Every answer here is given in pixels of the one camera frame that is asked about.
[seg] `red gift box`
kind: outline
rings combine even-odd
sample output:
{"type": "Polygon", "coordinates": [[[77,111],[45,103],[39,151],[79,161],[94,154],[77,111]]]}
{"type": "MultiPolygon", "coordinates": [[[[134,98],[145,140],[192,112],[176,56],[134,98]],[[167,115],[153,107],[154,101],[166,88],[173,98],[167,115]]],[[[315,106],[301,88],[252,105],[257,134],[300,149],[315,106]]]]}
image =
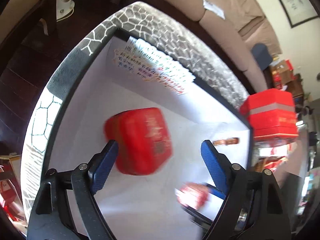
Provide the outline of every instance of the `red gift box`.
{"type": "Polygon", "coordinates": [[[129,110],[108,119],[107,139],[116,140],[119,153],[116,166],[121,173],[154,173],[172,154],[167,126],[158,108],[129,110]]]}
{"type": "Polygon", "coordinates": [[[263,147],[293,142],[298,136],[292,94],[275,88],[250,95],[240,107],[253,127],[255,141],[263,147]]]}
{"type": "Polygon", "coordinates": [[[176,192],[176,195],[180,204],[198,210],[208,200],[209,188],[205,185],[188,182],[176,192]]]}

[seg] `wooden floor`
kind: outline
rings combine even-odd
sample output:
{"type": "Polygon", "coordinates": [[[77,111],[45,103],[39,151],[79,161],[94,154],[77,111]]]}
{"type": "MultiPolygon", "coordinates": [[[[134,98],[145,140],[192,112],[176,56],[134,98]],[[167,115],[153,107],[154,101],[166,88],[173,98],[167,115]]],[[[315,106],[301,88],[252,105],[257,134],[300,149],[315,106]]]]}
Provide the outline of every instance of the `wooden floor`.
{"type": "Polygon", "coordinates": [[[96,25],[120,9],[108,0],[74,0],[73,15],[45,36],[36,26],[0,76],[0,155],[22,152],[32,111],[49,78],[66,55],[96,25]]]}

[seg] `blue gripper pad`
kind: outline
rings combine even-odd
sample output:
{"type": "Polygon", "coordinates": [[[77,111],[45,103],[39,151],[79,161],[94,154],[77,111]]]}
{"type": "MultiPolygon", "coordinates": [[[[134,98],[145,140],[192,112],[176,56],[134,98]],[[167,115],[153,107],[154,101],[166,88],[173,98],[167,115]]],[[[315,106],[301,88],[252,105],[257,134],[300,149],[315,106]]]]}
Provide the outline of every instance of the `blue gripper pad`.
{"type": "Polygon", "coordinates": [[[103,188],[118,156],[118,149],[118,143],[110,140],[101,153],[93,156],[93,162],[88,171],[91,181],[90,192],[92,195],[103,188]]]}
{"type": "Polygon", "coordinates": [[[229,192],[227,176],[223,168],[220,166],[217,158],[218,154],[220,153],[217,152],[216,148],[210,141],[206,140],[201,144],[201,156],[207,166],[213,182],[218,190],[227,195],[229,192]]]}
{"type": "Polygon", "coordinates": [[[225,194],[223,194],[222,192],[220,192],[220,191],[218,191],[218,190],[216,190],[216,189],[214,189],[214,188],[211,188],[211,189],[210,189],[210,193],[211,193],[212,195],[217,196],[218,198],[221,198],[221,199],[225,199],[225,198],[226,198],[226,195],[225,195],[225,194]]]}

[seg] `red tin box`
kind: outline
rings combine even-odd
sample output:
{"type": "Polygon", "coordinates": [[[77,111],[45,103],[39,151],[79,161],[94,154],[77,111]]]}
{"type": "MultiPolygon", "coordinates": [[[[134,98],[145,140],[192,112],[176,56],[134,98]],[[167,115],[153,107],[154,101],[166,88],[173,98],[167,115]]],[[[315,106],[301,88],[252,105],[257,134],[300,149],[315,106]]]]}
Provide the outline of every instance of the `red tin box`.
{"type": "Polygon", "coordinates": [[[250,95],[240,107],[262,147],[291,143],[298,136],[292,94],[275,88],[250,95]]]}
{"type": "Polygon", "coordinates": [[[116,166],[121,173],[154,173],[172,154],[167,126],[158,108],[129,110],[109,118],[104,126],[107,139],[116,140],[116,166]]]}
{"type": "Polygon", "coordinates": [[[209,188],[205,185],[188,182],[176,192],[176,195],[180,204],[198,210],[208,200],[209,188]]]}

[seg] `framed picture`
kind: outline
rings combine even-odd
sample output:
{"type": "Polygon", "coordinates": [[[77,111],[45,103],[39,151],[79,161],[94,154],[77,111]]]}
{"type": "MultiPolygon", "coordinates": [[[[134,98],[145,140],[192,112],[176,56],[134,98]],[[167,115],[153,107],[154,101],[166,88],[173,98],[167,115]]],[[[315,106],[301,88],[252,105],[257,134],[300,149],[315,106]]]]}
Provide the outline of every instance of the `framed picture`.
{"type": "Polygon", "coordinates": [[[319,17],[309,0],[280,0],[280,3],[291,28],[319,17]]]}

